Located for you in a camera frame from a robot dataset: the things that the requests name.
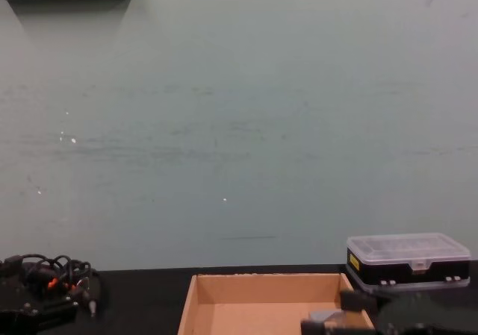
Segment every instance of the tangled wires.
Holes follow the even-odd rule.
[[[32,278],[38,278],[39,273],[50,281],[56,279],[60,284],[66,284],[68,289],[72,289],[81,279],[91,277],[93,270],[91,264],[80,260],[71,259],[66,255],[59,255],[56,258],[48,258],[41,254],[26,254],[22,256],[25,259],[40,259],[36,263],[29,263],[25,268],[24,282],[34,281]]]

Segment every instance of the black table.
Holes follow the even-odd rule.
[[[102,272],[108,284],[108,308],[98,319],[78,314],[76,323],[42,334],[159,334],[176,335],[190,279],[196,274],[330,273],[344,272],[344,265],[237,266]],[[478,261],[471,265],[467,288],[433,291],[447,302],[478,309]]]

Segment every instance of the open cardboard box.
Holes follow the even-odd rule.
[[[300,335],[310,312],[340,309],[343,289],[352,289],[344,274],[193,276],[178,335]],[[343,320],[373,328],[364,311]]]

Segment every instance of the light green wall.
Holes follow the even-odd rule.
[[[0,257],[476,253],[477,73],[478,0],[2,1]]]

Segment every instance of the plastic storage box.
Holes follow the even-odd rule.
[[[347,270],[363,290],[464,287],[470,251],[440,233],[350,237]]]

